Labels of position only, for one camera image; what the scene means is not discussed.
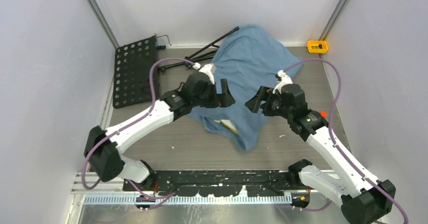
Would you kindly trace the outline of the white pillow with yellow band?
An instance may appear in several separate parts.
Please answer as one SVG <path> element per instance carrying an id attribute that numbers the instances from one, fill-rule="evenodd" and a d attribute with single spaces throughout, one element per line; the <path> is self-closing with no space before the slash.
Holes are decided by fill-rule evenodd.
<path id="1" fill-rule="evenodd" d="M 230 120 L 217 120 L 218 123 L 222 124 L 224 127 L 228 128 L 230 131 L 238 135 L 238 131 L 235 125 Z"/>

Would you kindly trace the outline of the blue pillowcase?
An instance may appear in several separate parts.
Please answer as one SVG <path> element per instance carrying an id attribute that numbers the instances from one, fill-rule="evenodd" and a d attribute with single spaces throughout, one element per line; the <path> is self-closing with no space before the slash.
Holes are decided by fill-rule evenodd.
<path id="1" fill-rule="evenodd" d="M 226 108 L 195 107 L 190 118 L 201 122 L 207 131 L 233 140 L 240 151 L 251 151 L 257 145 L 267 117 L 252 113 L 245 103 L 255 96 L 260 86 L 275 87 L 275 75 L 279 70 L 300 61 L 261 27 L 240 26 L 223 41 L 211 61 L 216 67 L 215 80 L 227 79 L 235 104 Z M 230 120 L 239 134 L 217 120 Z"/>

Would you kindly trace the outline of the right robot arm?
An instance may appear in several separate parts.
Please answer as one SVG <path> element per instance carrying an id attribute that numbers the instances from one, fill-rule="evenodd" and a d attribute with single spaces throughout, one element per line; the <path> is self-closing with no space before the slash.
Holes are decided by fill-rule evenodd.
<path id="1" fill-rule="evenodd" d="M 308 107 L 299 85 L 286 84 L 280 91 L 261 86 L 245 106 L 253 113 L 285 118 L 290 129 L 314 148 L 338 176 L 335 179 L 303 159 L 288 167 L 291 187 L 316 189 L 340 207 L 349 223 L 373 223 L 391 212 L 395 186 L 389 180 L 380 181 L 356 160 L 329 131 L 329 123 L 321 113 Z"/>

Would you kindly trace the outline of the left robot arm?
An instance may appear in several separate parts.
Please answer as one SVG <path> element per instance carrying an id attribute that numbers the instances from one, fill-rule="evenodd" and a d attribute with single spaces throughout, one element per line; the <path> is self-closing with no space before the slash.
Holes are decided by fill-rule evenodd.
<path id="1" fill-rule="evenodd" d="M 89 132 L 84 156 L 102 182 L 114 178 L 133 181 L 143 191 L 155 183 L 149 165 L 132 160 L 123 153 L 152 131 L 188 115 L 195 107 L 230 107 L 235 103 L 226 79 L 220 80 L 221 92 L 208 73 L 191 74 L 180 87 L 164 93 L 149 108 L 105 130 L 99 126 Z"/>

